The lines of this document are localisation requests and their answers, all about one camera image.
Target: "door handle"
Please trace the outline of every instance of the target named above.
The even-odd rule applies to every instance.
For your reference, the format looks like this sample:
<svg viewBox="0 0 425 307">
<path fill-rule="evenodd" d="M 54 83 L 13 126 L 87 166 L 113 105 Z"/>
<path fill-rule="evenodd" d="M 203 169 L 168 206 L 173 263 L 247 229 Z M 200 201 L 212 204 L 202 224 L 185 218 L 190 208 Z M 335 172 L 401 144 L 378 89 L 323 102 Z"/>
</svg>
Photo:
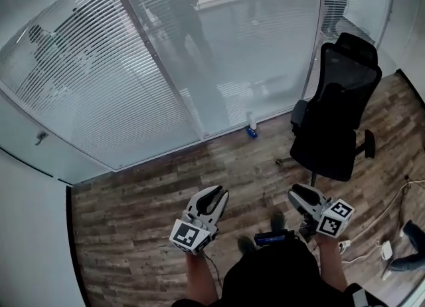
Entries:
<svg viewBox="0 0 425 307">
<path fill-rule="evenodd" d="M 46 138 L 48 136 L 48 134 L 46 133 L 46 132 L 44 132 L 44 131 L 40 131 L 38 134 L 37 134 L 37 140 L 38 140 L 38 142 L 35 144 L 36 146 L 38 146 L 38 145 L 40 145 L 41 144 L 41 142 Z"/>
</svg>

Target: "white cable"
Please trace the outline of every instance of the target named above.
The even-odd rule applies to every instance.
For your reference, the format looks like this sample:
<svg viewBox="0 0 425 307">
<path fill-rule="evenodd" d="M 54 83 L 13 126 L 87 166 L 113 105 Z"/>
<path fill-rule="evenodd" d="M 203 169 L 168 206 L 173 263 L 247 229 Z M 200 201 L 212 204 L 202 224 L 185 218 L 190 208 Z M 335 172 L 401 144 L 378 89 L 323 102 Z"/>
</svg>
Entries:
<svg viewBox="0 0 425 307">
<path fill-rule="evenodd" d="M 381 218 L 382 216 L 384 216 L 386 214 L 386 212 L 391 208 L 391 205 L 396 201 L 397 197 L 400 195 L 400 193 L 402 192 L 402 190 L 404 189 L 404 187 L 406 187 L 407 185 L 413 184 L 413 183 L 424 183 L 425 179 L 422 181 L 409 181 L 407 183 L 405 183 L 404 185 L 401 186 L 401 188 L 397 191 L 397 194 L 394 196 L 394 198 L 391 200 L 390 204 L 388 204 L 388 207 L 385 208 L 385 210 L 370 224 L 368 225 L 365 229 L 363 229 L 358 235 L 356 235 L 354 237 L 354 239 L 351 239 L 351 243 L 355 242 L 360 236 L 362 236 L 363 234 L 365 234 L 371 227 L 373 227 Z M 361 255 L 358 256 L 356 258 L 354 258 L 353 260 L 350 261 L 343 261 L 343 263 L 352 263 L 354 261 L 357 261 L 361 258 L 367 258 L 368 256 L 370 256 L 376 248 L 381 247 L 381 245 L 379 245 L 379 242 L 376 241 L 375 242 L 375 246 L 371 251 L 369 251 L 367 254 L 365 255 Z"/>
</svg>

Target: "person's hand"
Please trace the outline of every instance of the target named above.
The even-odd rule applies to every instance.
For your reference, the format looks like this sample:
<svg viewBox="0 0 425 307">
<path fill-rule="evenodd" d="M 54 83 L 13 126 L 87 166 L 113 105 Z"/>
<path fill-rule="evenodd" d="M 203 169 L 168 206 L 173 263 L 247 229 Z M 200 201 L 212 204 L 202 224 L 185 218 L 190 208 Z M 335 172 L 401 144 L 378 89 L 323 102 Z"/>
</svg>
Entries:
<svg viewBox="0 0 425 307">
<path fill-rule="evenodd" d="M 318 247 L 338 247 L 338 240 L 334 239 L 332 237 L 326 236 L 324 234 L 321 233 L 317 233 L 314 236 L 314 240 L 317 243 Z"/>
</svg>

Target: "blue jeans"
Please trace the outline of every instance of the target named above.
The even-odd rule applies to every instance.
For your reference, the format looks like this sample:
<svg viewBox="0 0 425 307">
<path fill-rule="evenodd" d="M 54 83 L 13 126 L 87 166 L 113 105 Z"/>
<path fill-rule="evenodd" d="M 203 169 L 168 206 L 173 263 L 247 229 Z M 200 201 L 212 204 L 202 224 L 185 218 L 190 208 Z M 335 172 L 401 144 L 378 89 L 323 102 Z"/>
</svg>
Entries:
<svg viewBox="0 0 425 307">
<path fill-rule="evenodd" d="M 418 253 L 394 260 L 390 264 L 390 270 L 392 272 L 406 272 L 425 268 L 425 233 L 412 220 L 406 223 L 403 231 Z"/>
</svg>

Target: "chair backrest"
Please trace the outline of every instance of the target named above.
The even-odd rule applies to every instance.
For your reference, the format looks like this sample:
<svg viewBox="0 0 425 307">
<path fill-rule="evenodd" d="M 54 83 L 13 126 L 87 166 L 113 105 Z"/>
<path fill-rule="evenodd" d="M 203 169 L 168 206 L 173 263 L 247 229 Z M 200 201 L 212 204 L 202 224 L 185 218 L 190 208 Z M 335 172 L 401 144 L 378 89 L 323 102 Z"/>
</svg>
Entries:
<svg viewBox="0 0 425 307">
<path fill-rule="evenodd" d="M 307 106 L 307 124 L 359 128 L 361 116 L 381 80 L 376 48 L 343 33 L 321 48 L 319 86 Z"/>
</svg>

